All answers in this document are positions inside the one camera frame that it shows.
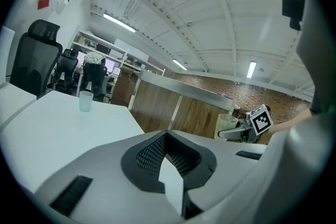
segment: mesh grille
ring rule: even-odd
[[[201,162],[201,155],[196,150],[168,134],[166,134],[166,152],[182,177],[189,174]]]
[[[164,141],[165,136],[162,136],[136,155],[136,162],[141,169],[157,179],[159,178],[161,164],[165,156]]]
[[[136,155],[136,162],[145,173],[158,179],[166,153],[182,177],[186,176],[201,162],[201,155],[197,151],[167,133],[140,150]]]
[[[56,42],[58,25],[46,22],[44,20],[36,20],[29,27],[29,34],[35,38],[42,38],[44,42]]]
[[[39,96],[44,91],[50,68],[59,48],[24,36],[15,57],[11,84]]]

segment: brick wall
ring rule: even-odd
[[[160,68],[166,68],[152,58],[150,58],[149,62]],[[238,106],[247,111],[251,111],[263,103],[269,105],[271,107],[271,117],[275,124],[294,118],[302,110],[310,106],[307,101],[281,92],[244,83],[236,84],[230,80],[183,75],[167,68],[164,75],[214,93],[224,92],[235,100]]]

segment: black slot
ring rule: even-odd
[[[50,204],[50,207],[68,217],[88,189],[92,180],[92,178],[86,176],[76,176],[66,189]]]
[[[243,157],[243,158],[255,159],[255,160],[259,160],[260,157],[262,156],[262,154],[252,153],[252,152],[247,152],[247,151],[238,151],[236,155]]]

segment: black vent grille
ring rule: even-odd
[[[70,216],[71,212],[84,195],[92,178],[86,176],[76,176],[76,178],[63,190],[58,197],[50,204],[50,207],[59,213]]]
[[[166,133],[155,142],[140,150],[136,155],[136,163],[145,173],[158,179],[161,164],[166,153],[182,177],[189,174],[202,159],[196,150],[193,150]]]

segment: desk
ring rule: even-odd
[[[36,101],[36,96],[6,82],[0,87],[0,132],[21,111]]]
[[[81,112],[78,102],[77,97],[52,91],[0,134],[1,149],[15,179],[32,193],[86,151],[143,133],[125,106],[93,102],[90,112]],[[160,181],[173,189],[167,199],[181,210],[183,180],[166,159],[161,167]]]
[[[116,81],[114,80],[113,82],[107,82],[107,84],[111,86],[111,90],[110,90],[110,92],[108,93],[108,95],[109,95],[109,96],[112,96],[113,91],[114,91],[114,87],[116,86],[116,85],[115,85],[115,84],[116,84]]]

